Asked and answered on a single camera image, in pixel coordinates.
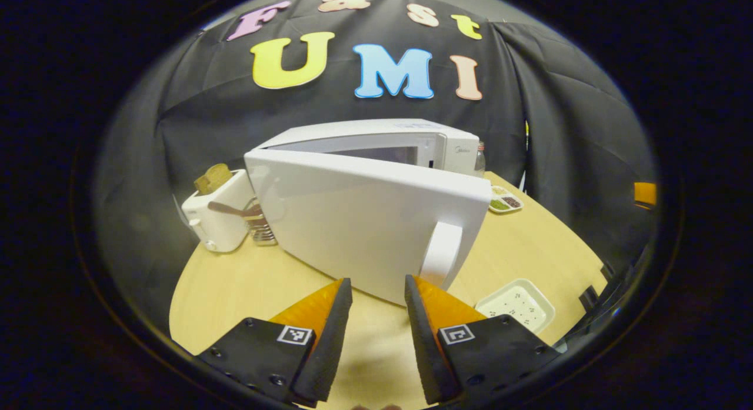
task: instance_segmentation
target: yellow letter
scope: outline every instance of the yellow letter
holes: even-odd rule
[[[459,85],[455,94],[465,99],[481,99],[481,91],[476,85],[476,70],[474,69],[478,66],[476,61],[465,56],[449,56],[449,59],[458,67]]]
[[[472,21],[468,16],[452,14],[450,18],[458,21],[458,29],[460,29],[460,32],[463,32],[463,35],[471,37],[473,39],[481,39],[481,34],[473,30],[474,28],[478,29],[478,24]]]
[[[366,0],[322,0],[323,5],[319,6],[319,11],[326,13],[328,11],[338,11],[345,8],[356,9],[366,8],[371,5]]]
[[[332,32],[313,32],[301,37],[309,43],[306,64],[301,69],[282,70],[282,49],[290,44],[290,38],[277,38],[256,44],[252,76],[256,85],[269,90],[290,88],[313,81],[327,66],[327,42],[334,38]]]
[[[408,17],[417,24],[431,27],[439,26],[439,21],[435,18],[436,15],[431,8],[418,4],[408,5]]]

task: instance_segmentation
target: black backdrop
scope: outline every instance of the black backdrop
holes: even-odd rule
[[[72,177],[86,179],[96,139],[134,79],[166,40],[178,42],[172,29],[185,15],[210,1],[8,0],[3,135],[13,164],[4,173],[14,193],[6,202],[2,333],[11,408],[223,407],[145,352],[103,308],[81,270],[83,261],[97,266],[87,246],[89,207],[70,204],[67,193]],[[745,0],[509,1],[576,38],[616,77],[659,145],[666,187],[712,188],[680,208],[675,268],[633,330],[528,408],[745,408],[750,337],[741,327],[749,316],[729,311],[745,308],[748,296],[741,180],[749,165],[737,140],[749,121],[750,91],[740,82],[751,52]],[[84,219],[83,254],[72,209]],[[671,252],[672,237],[662,238]]]
[[[481,16],[436,0],[368,0],[361,10],[322,13],[322,0],[291,0],[249,35],[226,41],[240,23],[196,30],[150,68],[125,100],[102,144],[92,200],[102,253],[123,292],[167,331],[169,304],[197,239],[175,203],[215,163],[243,167],[251,148],[288,128],[369,118],[425,118],[479,136],[487,169],[525,188],[616,271],[642,252],[651,212],[633,204],[633,182],[656,182],[653,151],[640,122],[608,75],[548,29]],[[438,27],[417,24],[406,5],[433,9]],[[482,40],[449,16],[479,23]],[[310,32],[334,32],[327,67],[295,88],[252,80],[252,46],[291,38],[282,67],[303,66]],[[378,44],[399,61],[409,48],[432,53],[435,95],[358,98],[361,59],[352,49]],[[452,54],[475,59],[481,100],[455,94]],[[530,152],[525,124],[530,125]]]

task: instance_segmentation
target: letter m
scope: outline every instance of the letter m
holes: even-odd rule
[[[359,98],[376,98],[384,94],[384,89],[377,85],[377,77],[382,79],[392,96],[400,92],[400,88],[407,79],[407,86],[403,90],[405,96],[411,98],[431,98],[434,92],[428,85],[428,61],[431,53],[418,48],[405,51],[398,64],[384,49],[376,44],[360,44],[353,46],[353,51],[361,56],[361,86],[355,89],[355,96]]]

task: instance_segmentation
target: microwave handle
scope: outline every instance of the microwave handle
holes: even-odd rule
[[[449,223],[437,222],[426,247],[419,278],[436,286],[442,286],[458,259],[463,228]]]

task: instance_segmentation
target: orange object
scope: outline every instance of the orange object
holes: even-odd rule
[[[635,201],[638,202],[638,206],[643,208],[646,208],[646,204],[655,206],[657,204],[657,185],[650,182],[636,182]]]
[[[316,340],[314,340],[311,351],[314,351],[319,337],[322,336],[322,331],[325,329],[334,298],[341,284],[342,278],[337,279],[337,281],[289,306],[277,316],[269,319],[269,321],[275,324],[313,329],[316,332]]]
[[[424,310],[426,310],[431,333],[434,335],[437,348],[439,348],[442,356],[444,356],[444,352],[442,352],[442,346],[439,344],[439,339],[437,338],[437,330],[448,326],[483,321],[487,318],[472,306],[463,303],[440,287],[430,284],[430,282],[424,279],[417,278],[417,276],[414,276],[414,280],[416,281]]]

